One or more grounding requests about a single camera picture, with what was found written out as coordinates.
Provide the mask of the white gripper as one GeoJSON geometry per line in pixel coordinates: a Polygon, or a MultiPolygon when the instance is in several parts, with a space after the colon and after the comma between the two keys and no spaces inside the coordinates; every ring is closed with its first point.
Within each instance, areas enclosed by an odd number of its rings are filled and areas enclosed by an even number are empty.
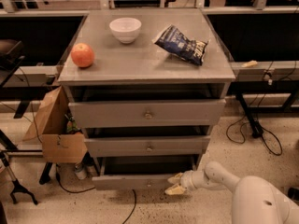
{"type": "Polygon", "coordinates": [[[167,195],[182,195],[186,190],[203,188],[208,179],[203,171],[187,171],[175,174],[169,177],[167,181],[170,184],[175,184],[165,191],[167,195]]]}

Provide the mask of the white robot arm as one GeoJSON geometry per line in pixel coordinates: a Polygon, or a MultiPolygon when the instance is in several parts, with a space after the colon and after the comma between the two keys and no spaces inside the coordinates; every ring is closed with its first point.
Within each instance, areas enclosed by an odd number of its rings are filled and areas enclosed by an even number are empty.
{"type": "Polygon", "coordinates": [[[232,193],[232,224],[299,224],[299,206],[274,185],[258,176],[238,177],[216,161],[203,170],[178,173],[168,182],[167,195],[227,188],[232,193]]]}

